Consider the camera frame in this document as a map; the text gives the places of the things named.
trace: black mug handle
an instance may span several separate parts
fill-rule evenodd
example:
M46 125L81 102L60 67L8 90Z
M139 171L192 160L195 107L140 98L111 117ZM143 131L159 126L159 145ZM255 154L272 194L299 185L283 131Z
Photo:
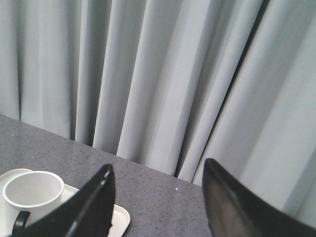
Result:
M14 225L13 225L13 229L12 229L12 234L23 230L25 228L25 224L30 216L30 212L28 211L20 211L20 213L18 214L18 216L15 219Z

